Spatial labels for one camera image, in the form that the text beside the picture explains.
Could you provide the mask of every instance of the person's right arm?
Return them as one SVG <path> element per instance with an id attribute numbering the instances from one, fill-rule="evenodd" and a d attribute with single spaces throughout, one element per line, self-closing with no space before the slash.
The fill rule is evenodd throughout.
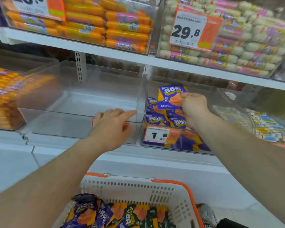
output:
<path id="1" fill-rule="evenodd" d="M 182 97 L 188 125 L 236 180 L 285 224 L 285 149 L 214 115 L 205 96 L 183 93 Z"/>

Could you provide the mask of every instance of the person's left arm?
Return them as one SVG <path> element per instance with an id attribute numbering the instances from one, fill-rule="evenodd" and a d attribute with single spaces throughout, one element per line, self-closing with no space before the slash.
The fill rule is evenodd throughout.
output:
<path id="1" fill-rule="evenodd" d="M 135 114 L 121 109 L 97 114 L 87 138 L 0 193 L 0 228 L 50 228 L 92 163 L 129 137 L 132 128 L 123 124 Z"/>

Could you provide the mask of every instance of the person's left hand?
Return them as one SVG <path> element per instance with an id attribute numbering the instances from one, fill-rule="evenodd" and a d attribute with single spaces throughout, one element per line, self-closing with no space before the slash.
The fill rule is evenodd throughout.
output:
<path id="1" fill-rule="evenodd" d="M 133 130 L 132 126 L 124 123 L 135 114 L 136 110 L 125 112 L 122 109 L 109 109 L 104 113 L 98 113 L 93 130 L 85 140 L 93 140 L 103 153 L 119 148 Z"/>

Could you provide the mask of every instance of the hand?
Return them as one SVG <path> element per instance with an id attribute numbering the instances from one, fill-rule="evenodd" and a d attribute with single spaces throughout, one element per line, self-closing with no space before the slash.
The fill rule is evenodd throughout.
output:
<path id="1" fill-rule="evenodd" d="M 187 124 L 195 128 L 199 117 L 204 117 L 211 113 L 207 107 L 207 99 L 204 95 L 194 93 L 182 93 L 182 108 L 187 116 Z"/>
<path id="2" fill-rule="evenodd" d="M 136 114 L 136 110 L 125 112 L 122 109 L 109 109 L 104 113 L 98 113 L 93 130 L 85 139 L 93 139 L 103 153 L 115 150 L 130 136 L 133 128 L 124 123 Z"/>

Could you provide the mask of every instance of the white shelf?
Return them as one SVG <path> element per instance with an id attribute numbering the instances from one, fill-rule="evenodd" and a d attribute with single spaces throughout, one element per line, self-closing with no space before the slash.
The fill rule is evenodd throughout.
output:
<path id="1" fill-rule="evenodd" d="M 62 38 L 55 38 L 51 36 L 31 33 L 12 28 L 11 29 L 4 28 L 3 30 L 1 30 L 1 34 L 4 34 L 4 36 L 1 35 L 1 38 L 7 38 L 8 42 L 13 42 L 13 43 L 18 43 L 19 41 L 31 42 L 40 45 L 53 46 L 57 48 L 79 51 L 83 53 L 90 53 L 115 59 L 122 58 L 123 60 L 126 61 L 144 63 L 146 65 L 152 65 L 156 67 L 196 73 L 204 76 L 217 77 L 226 80 L 233 80 L 247 84 L 285 90 L 284 82 L 279 82 L 271 79 L 263 79 L 239 73 L 216 70 L 212 68 L 156 58 L 153 56 L 147 56 L 143 54 L 130 53 L 122 50 L 111 49 L 97 45 L 89 45 L 81 42 L 70 41 Z"/>

